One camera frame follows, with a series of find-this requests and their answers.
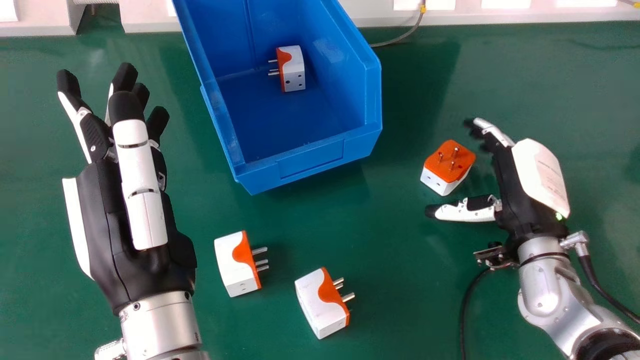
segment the green tabletop surface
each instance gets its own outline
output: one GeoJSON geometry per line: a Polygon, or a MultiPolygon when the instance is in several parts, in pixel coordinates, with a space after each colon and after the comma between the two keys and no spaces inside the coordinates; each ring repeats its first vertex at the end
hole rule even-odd
{"type": "MultiPolygon", "coordinates": [[[[182,35],[126,35],[117,15],[86,14],[75,37],[0,39],[0,359],[91,359],[121,336],[72,246],[61,178],[86,162],[56,71],[76,74],[102,115],[123,61],[151,91],[147,112],[160,104],[171,114],[167,192],[195,244],[195,311],[212,359],[458,359],[459,306],[480,271],[472,253],[506,237],[495,224],[424,217],[426,204],[497,193],[489,155],[461,126],[469,116],[556,154],[570,229],[589,233],[605,288],[640,309],[640,23],[420,28],[376,50],[384,129],[371,156],[250,196],[230,173],[182,35]],[[419,177],[450,138],[477,161],[442,198],[419,177]],[[231,299],[213,240],[242,229],[252,246],[269,247],[271,268],[260,291],[231,299]],[[349,327],[318,340],[293,282],[321,266],[356,298],[349,327]]],[[[362,30],[370,42],[403,31],[362,30]]],[[[469,359],[562,359],[520,316],[518,287],[514,270],[479,284],[469,359]]]]}

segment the black ring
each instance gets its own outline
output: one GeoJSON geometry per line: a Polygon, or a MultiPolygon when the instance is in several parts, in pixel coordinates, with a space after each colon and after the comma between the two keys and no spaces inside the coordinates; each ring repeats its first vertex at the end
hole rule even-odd
{"type": "Polygon", "coordinates": [[[520,264],[520,267],[525,266],[526,264],[530,263],[531,261],[537,260],[539,258],[544,258],[545,256],[563,256],[563,257],[569,259],[569,255],[567,255],[567,253],[565,253],[565,252],[546,252],[544,254],[538,254],[538,255],[530,257],[529,259],[526,259],[525,261],[523,261],[520,264]]]}

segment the black and white robotic hand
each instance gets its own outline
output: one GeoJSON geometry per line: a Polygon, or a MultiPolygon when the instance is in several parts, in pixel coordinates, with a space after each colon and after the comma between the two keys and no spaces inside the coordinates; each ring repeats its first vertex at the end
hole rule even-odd
{"type": "Polygon", "coordinates": [[[454,204],[430,205],[427,217],[459,222],[489,222],[508,232],[505,244],[493,242],[475,252],[478,263],[492,270],[515,266],[520,275],[518,308],[531,324],[543,329],[568,359],[640,359],[640,336],[614,313],[594,303],[580,285],[567,252],[575,249],[589,282],[633,322],[637,314],[604,291],[595,276],[584,231],[569,234],[570,207],[557,158],[542,144],[515,143],[480,118],[465,125],[493,155],[500,188],[494,195],[471,197],[454,204]]]}
{"type": "Polygon", "coordinates": [[[58,97],[87,166],[63,179],[76,257],[120,319],[122,338],[96,360],[206,360],[193,310],[196,256],[175,225],[166,164],[159,150],[169,120],[143,111],[149,91],[121,64],[109,88],[105,121],[83,101],[77,78],[58,72],[58,97]]]}

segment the silver robotic forearm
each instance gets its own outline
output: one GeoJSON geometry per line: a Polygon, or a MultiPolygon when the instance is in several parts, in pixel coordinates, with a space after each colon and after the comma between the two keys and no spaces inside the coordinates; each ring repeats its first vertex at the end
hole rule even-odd
{"type": "Polygon", "coordinates": [[[571,247],[580,255],[587,241],[579,232],[563,241],[540,236],[518,248],[520,313],[544,330],[568,359],[640,359],[639,351],[624,351],[625,346],[640,343],[640,337],[593,302],[566,255],[571,247]],[[607,355],[605,348],[613,352],[607,355]]]}
{"type": "Polygon", "coordinates": [[[191,295],[173,291],[135,302],[119,313],[122,339],[99,347],[95,360],[209,360],[191,295]]]}

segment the plug pin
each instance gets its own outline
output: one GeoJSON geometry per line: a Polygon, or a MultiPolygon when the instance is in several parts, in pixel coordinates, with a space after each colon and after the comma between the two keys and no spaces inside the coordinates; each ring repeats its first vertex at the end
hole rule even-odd
{"type": "Polygon", "coordinates": [[[266,246],[251,250],[251,255],[256,256],[257,254],[262,254],[263,252],[267,252],[266,246]]]}
{"type": "Polygon", "coordinates": [[[356,297],[355,293],[348,293],[347,295],[342,297],[342,302],[347,302],[356,297]]]}

